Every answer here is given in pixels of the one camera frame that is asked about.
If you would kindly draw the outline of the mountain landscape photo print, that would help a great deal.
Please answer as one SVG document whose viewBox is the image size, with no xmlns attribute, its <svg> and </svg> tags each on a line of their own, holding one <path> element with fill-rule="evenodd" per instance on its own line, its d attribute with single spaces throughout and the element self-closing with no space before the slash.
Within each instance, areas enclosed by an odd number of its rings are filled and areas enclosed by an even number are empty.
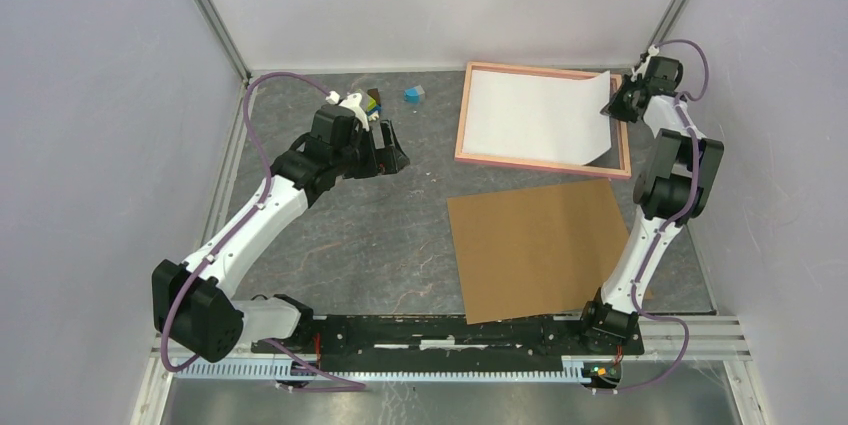
<svg viewBox="0 0 848 425">
<path fill-rule="evenodd" d="M 474 70 L 461 151 L 588 165 L 612 148 L 610 74 L 586 79 Z"/>
</svg>

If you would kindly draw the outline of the brown cardboard backing board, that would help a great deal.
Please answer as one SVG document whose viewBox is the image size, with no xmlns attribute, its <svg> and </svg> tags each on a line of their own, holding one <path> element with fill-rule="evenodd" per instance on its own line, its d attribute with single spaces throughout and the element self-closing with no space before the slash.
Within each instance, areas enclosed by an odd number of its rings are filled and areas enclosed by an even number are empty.
<svg viewBox="0 0 848 425">
<path fill-rule="evenodd" d="M 447 206 L 470 324 L 582 308 L 629 238 L 607 179 L 452 197 Z"/>
</svg>

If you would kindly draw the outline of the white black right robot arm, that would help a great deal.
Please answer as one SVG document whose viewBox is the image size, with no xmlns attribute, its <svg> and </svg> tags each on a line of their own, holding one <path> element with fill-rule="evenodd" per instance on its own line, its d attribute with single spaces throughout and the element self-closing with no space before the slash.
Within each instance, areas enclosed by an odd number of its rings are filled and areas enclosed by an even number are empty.
<svg viewBox="0 0 848 425">
<path fill-rule="evenodd" d="M 688 98 L 677 90 L 683 72 L 678 60 L 645 52 L 603 110 L 622 122 L 645 123 L 654 141 L 634 186 L 628 241 L 577 327 L 580 345 L 591 353 L 635 339 L 647 286 L 674 238 L 705 209 L 724 155 L 724 144 L 698 129 Z"/>
</svg>

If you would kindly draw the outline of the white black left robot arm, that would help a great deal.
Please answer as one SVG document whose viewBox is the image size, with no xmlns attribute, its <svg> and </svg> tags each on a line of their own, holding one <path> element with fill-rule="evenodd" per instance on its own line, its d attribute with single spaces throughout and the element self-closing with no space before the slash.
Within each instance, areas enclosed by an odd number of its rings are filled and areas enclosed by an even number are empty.
<svg viewBox="0 0 848 425">
<path fill-rule="evenodd" d="M 319 108 L 310 130 L 269 165 L 258 189 L 212 239 L 181 262 L 164 260 L 153 270 L 154 327 L 167 368 L 177 368 L 171 342 L 209 363 L 268 338 L 290 352 L 306 350 L 314 326 L 301 317 L 304 306 L 278 297 L 236 301 L 241 281 L 276 237 L 339 182 L 397 174 L 409 163 L 392 122 L 369 122 L 357 97 Z"/>
</svg>

